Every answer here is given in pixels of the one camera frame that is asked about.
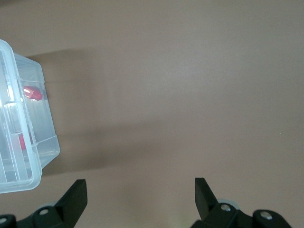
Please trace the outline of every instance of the screw head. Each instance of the screw head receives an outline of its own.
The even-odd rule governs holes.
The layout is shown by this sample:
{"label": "screw head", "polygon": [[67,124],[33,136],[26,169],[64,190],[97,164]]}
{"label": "screw head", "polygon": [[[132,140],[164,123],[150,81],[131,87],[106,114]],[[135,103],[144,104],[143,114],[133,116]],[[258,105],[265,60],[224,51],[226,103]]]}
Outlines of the screw head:
{"label": "screw head", "polygon": [[228,206],[227,204],[223,204],[222,206],[220,206],[220,208],[224,211],[231,211],[230,206]]}
{"label": "screw head", "polygon": [[43,209],[39,212],[39,215],[45,215],[48,214],[48,209]]}
{"label": "screw head", "polygon": [[262,211],[260,214],[263,218],[268,219],[268,220],[272,220],[271,214],[269,214],[267,211]]}
{"label": "screw head", "polygon": [[0,218],[0,224],[5,223],[7,220],[7,218]]}

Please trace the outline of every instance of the translucent storage box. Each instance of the translucent storage box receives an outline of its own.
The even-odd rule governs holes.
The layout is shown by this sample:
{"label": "translucent storage box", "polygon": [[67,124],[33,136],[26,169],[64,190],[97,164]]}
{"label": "translucent storage box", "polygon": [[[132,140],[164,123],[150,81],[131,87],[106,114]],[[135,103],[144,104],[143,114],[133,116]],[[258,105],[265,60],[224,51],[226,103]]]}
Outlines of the translucent storage box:
{"label": "translucent storage box", "polygon": [[0,193],[33,189],[59,154],[40,64],[0,40]]}

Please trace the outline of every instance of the red object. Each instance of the red object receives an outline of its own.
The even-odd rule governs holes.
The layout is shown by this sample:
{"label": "red object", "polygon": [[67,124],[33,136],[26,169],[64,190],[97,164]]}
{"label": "red object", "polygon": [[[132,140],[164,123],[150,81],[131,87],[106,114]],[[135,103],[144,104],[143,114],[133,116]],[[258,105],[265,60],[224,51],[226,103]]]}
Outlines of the red object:
{"label": "red object", "polygon": [[40,101],[42,99],[42,94],[35,87],[26,85],[23,87],[23,91],[24,91],[24,95],[29,99],[34,99],[36,101]]}
{"label": "red object", "polygon": [[24,138],[23,135],[21,134],[21,136],[19,137],[19,141],[20,141],[20,146],[21,146],[21,150],[25,150],[26,146],[25,146],[25,142],[24,142]]}

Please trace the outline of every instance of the beige surface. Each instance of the beige surface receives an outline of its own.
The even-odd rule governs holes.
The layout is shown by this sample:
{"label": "beige surface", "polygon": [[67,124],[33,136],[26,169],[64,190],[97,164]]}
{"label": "beige surface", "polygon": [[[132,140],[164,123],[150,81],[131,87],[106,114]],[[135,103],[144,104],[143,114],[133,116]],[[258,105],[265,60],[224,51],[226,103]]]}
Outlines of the beige surface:
{"label": "beige surface", "polygon": [[302,227],[303,37],[303,1],[1,1],[0,38],[42,64],[61,153],[0,214],[86,178],[78,228],[188,228],[205,177]]}

